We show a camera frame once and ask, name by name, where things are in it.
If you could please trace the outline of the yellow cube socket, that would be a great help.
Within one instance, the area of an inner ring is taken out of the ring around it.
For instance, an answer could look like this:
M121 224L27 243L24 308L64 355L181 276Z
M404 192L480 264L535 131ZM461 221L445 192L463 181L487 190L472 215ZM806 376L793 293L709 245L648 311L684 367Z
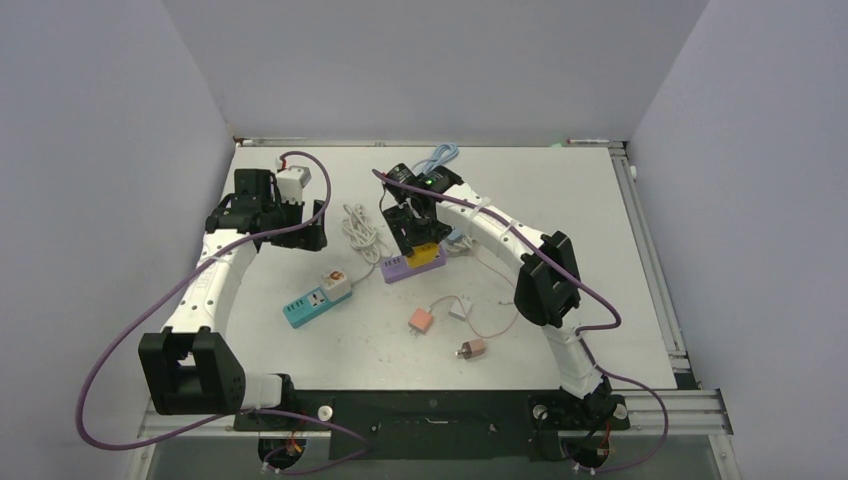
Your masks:
M412 254L405 257L407 265L412 268L420 268L432 263L440 257L440 246L437 243L427 243L412 248Z

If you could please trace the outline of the purple power strip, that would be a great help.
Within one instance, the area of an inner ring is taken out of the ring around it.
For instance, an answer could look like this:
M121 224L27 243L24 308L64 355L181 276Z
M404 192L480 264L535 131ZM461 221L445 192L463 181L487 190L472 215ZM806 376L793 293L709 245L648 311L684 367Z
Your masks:
M443 267L447 263L447 257L439 253L429 263L411 267L403 255L384 259L379 263L380 272L386 284L393 284L413 276Z

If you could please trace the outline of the white cube socket adapter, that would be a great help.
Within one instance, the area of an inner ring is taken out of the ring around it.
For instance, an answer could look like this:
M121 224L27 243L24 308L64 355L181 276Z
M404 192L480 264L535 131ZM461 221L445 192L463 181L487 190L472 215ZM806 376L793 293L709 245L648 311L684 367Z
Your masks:
M348 275L338 268L327 269L318 276L318 285L328 301L336 302L352 292Z

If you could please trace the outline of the pink wall charger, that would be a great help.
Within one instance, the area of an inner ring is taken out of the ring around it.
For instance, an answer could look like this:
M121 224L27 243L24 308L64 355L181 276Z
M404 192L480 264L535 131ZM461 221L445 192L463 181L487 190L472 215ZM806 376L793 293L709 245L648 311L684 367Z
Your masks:
M413 336L424 335L431 328L434 316L429 309L417 308L407 322L410 334Z

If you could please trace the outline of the light blue power strip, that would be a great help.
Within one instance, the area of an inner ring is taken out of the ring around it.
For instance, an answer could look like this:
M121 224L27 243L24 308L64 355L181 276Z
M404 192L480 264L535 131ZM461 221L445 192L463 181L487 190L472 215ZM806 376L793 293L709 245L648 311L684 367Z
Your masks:
M447 245L456 245L457 243L462 243L464 239L463 233L458 229L453 229L448 236L444 239L444 242Z

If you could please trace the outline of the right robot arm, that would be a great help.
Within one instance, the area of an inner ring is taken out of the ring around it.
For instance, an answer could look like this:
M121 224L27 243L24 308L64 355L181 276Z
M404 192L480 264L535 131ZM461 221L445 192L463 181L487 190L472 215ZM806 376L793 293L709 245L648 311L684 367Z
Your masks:
M402 255L413 259L423 248L458 231L515 275L515 308L542 329L560 386L571 394L564 403L567 419L579 428L599 421L605 404L596 391L603 376L579 341L579 325L565 319L579 307L580 295L587 289L580 281L570 238L514 219L445 167L414 174L398 164L375 175L395 200L382 215Z

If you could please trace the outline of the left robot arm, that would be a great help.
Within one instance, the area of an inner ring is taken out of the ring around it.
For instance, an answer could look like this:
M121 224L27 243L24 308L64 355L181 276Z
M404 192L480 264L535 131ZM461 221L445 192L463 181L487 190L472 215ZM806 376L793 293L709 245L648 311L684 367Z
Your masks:
M237 169L233 190L207 217L198 265L174 312L158 333L138 346L156 411L161 415L229 415L259 409L274 430L298 415L282 374L249 373L224 338L230 313L250 264L265 242L319 251L327 244L322 208L304 225L302 194L311 179L305 166L278 171Z

